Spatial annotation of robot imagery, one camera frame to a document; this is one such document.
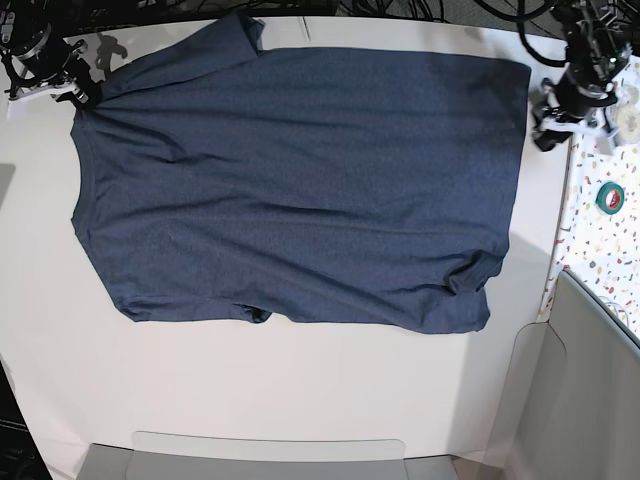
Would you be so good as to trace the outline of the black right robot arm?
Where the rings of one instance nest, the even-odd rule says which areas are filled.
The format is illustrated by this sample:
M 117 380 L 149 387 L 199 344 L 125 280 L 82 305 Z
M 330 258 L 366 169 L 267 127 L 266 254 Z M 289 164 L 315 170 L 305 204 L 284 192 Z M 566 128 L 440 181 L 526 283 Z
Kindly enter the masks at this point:
M 88 44 L 68 43 L 45 11 L 30 1 L 1 3 L 1 65 L 9 78 L 11 102 L 49 95 L 78 110 L 102 100 L 101 84 L 91 77 L 82 55 Z

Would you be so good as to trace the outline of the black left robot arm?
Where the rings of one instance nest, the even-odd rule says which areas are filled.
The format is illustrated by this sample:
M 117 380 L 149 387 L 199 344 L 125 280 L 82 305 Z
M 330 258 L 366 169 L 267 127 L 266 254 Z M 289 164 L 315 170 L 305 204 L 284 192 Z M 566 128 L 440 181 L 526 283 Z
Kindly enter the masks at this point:
M 638 142 L 639 133 L 629 123 L 637 122 L 639 114 L 616 82 L 630 63 L 632 45 L 614 29 L 615 7 L 593 1 L 551 1 L 547 6 L 562 26 L 562 60 L 546 58 L 529 44 L 524 24 L 532 14 L 523 1 L 517 7 L 517 32 L 527 53 L 545 66 L 563 70 L 558 81 L 541 81 L 532 107 L 532 138 L 538 149 L 548 152 L 574 135 L 594 138 L 606 155 Z

